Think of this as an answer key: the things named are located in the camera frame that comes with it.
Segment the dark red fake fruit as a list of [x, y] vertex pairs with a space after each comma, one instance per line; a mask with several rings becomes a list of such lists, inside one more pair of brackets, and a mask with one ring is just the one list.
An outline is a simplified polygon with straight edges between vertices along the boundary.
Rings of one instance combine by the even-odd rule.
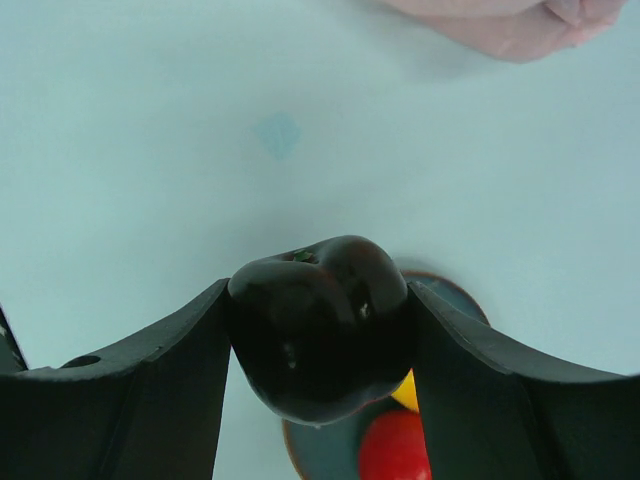
[[405, 279], [381, 247], [354, 235], [243, 266], [227, 283], [225, 327], [258, 398], [303, 425], [389, 396], [416, 352]]

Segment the yellow fake fruit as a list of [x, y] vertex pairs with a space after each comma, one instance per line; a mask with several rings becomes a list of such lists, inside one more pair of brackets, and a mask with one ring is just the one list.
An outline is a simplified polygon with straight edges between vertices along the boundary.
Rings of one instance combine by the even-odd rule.
[[403, 382], [392, 392], [391, 397], [404, 408], [418, 413], [419, 403], [413, 370], [410, 370]]

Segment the red fake apple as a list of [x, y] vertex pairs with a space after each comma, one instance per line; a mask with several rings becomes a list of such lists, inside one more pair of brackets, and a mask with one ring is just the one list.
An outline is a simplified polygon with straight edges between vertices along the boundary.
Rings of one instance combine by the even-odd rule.
[[362, 439], [358, 471], [362, 480], [431, 480], [419, 415], [393, 410], [376, 417]]

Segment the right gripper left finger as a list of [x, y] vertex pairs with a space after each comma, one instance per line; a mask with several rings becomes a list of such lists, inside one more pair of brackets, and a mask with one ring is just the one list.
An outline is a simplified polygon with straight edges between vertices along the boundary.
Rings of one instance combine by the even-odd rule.
[[1, 327], [5, 479], [209, 479], [230, 343], [224, 281], [58, 368], [29, 368]]

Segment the pink plastic bag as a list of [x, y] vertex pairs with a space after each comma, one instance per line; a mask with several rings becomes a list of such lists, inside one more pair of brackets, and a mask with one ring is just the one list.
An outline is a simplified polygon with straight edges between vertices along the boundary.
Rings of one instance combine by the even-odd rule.
[[612, 27], [622, 0], [396, 0], [391, 8], [492, 58], [526, 63], [580, 46]]

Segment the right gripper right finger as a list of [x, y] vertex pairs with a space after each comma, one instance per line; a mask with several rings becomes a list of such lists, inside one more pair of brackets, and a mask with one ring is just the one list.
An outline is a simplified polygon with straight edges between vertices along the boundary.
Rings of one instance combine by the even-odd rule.
[[436, 479], [636, 479], [639, 378], [571, 363], [420, 283], [414, 378]]

